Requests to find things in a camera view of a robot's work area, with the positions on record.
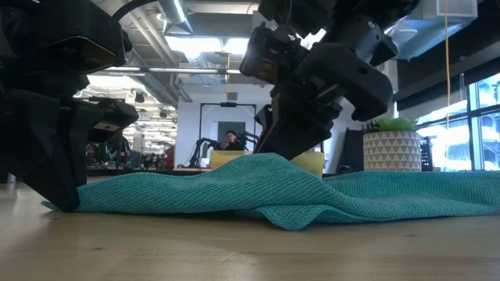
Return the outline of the grey door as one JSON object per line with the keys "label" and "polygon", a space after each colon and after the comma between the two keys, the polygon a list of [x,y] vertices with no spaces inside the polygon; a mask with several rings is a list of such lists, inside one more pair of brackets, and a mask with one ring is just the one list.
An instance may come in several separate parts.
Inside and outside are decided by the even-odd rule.
{"label": "grey door", "polygon": [[228,130],[233,130],[237,134],[245,132],[245,123],[243,122],[218,122],[217,127],[217,140],[220,142],[220,145],[227,141],[226,132]]}

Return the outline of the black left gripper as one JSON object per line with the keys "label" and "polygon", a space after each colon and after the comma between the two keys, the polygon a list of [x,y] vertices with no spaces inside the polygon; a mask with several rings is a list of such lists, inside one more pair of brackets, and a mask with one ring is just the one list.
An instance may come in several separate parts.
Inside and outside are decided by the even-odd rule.
{"label": "black left gripper", "polygon": [[[87,142],[105,142],[138,120],[134,106],[113,98],[75,98],[85,74],[22,58],[0,58],[0,168],[65,212],[87,183]],[[68,133],[72,172],[57,132]]]}

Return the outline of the person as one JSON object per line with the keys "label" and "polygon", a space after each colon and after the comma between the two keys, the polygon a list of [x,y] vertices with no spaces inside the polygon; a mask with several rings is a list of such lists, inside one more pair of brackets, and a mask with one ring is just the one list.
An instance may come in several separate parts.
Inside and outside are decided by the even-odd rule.
{"label": "person", "polygon": [[244,151],[245,142],[240,134],[233,130],[226,132],[227,141],[221,144],[221,148],[225,151]]}

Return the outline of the black upright panel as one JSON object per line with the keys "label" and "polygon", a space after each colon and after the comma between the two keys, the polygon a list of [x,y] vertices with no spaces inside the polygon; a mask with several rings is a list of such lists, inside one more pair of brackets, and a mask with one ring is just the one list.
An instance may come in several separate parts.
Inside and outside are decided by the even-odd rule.
{"label": "black upright panel", "polygon": [[347,129],[336,173],[362,172],[363,168],[363,132]]}

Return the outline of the long ceiling tube light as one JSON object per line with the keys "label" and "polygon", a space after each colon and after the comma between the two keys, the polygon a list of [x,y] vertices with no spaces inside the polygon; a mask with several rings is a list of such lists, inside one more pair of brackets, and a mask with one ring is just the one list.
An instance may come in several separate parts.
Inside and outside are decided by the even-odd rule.
{"label": "long ceiling tube light", "polygon": [[179,73],[179,74],[220,74],[241,75],[238,69],[210,69],[210,68],[182,68],[182,67],[147,67],[147,66],[121,66],[102,69],[107,73]]}

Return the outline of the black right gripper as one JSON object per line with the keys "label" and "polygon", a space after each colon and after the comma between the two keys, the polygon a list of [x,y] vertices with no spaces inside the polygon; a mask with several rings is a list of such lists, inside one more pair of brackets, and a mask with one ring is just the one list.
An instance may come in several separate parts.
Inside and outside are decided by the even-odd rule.
{"label": "black right gripper", "polygon": [[354,106],[355,121],[367,121],[385,113],[393,95],[383,73],[338,43],[315,44],[277,86],[255,116],[262,131],[254,152],[288,160],[331,137],[342,98]]}

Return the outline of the silver smooth round duct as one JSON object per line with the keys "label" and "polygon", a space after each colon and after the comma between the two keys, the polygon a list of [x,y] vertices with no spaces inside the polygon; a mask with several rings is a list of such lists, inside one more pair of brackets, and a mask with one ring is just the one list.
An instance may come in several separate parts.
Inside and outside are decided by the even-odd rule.
{"label": "silver smooth round duct", "polygon": [[167,34],[172,27],[177,27],[187,34],[193,34],[188,22],[188,10],[183,0],[158,0],[163,17],[163,32]]}

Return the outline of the black slotted stand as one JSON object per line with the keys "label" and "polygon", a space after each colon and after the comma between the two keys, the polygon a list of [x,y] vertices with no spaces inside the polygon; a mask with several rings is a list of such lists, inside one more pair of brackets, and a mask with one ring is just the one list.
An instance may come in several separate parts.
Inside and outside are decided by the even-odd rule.
{"label": "black slotted stand", "polygon": [[423,137],[420,141],[421,168],[423,172],[432,172],[434,169],[431,148],[430,138]]}

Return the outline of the succulent in white patterned pot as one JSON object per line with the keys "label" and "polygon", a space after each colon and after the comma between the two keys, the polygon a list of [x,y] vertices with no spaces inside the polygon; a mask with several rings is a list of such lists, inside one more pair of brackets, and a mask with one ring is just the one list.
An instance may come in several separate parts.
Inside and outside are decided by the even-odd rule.
{"label": "succulent in white patterned pot", "polygon": [[421,136],[414,119],[372,119],[362,126],[363,168],[371,172],[421,172]]}

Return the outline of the yellow plastic bin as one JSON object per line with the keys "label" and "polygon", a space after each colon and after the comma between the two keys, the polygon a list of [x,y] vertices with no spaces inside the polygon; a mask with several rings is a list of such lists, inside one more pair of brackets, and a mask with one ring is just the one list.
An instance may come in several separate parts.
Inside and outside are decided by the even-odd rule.
{"label": "yellow plastic bin", "polygon": [[[216,169],[242,155],[250,155],[250,151],[211,151],[209,168]],[[292,163],[312,174],[323,177],[325,154],[317,151],[307,151],[291,160]]]}

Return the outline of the silver ribbed ventilation duct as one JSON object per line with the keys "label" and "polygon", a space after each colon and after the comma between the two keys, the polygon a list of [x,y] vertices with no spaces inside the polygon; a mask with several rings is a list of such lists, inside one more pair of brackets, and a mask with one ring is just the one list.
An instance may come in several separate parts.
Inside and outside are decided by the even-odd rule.
{"label": "silver ribbed ventilation duct", "polygon": [[[145,60],[134,49],[126,53],[126,60],[125,66],[147,66]],[[171,89],[168,83],[160,80],[155,74],[145,73],[144,76],[135,76],[134,79],[143,84],[160,103],[177,108],[179,101],[178,94]]]}

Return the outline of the teal microfiber towel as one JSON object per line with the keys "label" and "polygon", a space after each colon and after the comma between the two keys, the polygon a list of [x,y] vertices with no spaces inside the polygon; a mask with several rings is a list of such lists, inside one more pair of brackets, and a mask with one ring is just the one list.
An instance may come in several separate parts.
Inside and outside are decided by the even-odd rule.
{"label": "teal microfiber towel", "polygon": [[238,157],[194,176],[131,173],[78,188],[79,212],[241,212],[286,230],[313,223],[492,215],[500,172],[359,172],[320,178],[275,154]]}

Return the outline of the black window frame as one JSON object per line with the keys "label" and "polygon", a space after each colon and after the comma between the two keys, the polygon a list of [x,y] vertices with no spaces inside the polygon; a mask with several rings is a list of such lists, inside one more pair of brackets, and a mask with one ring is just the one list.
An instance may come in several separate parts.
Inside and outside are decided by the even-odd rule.
{"label": "black window frame", "polygon": [[500,73],[468,90],[472,169],[500,171]]}

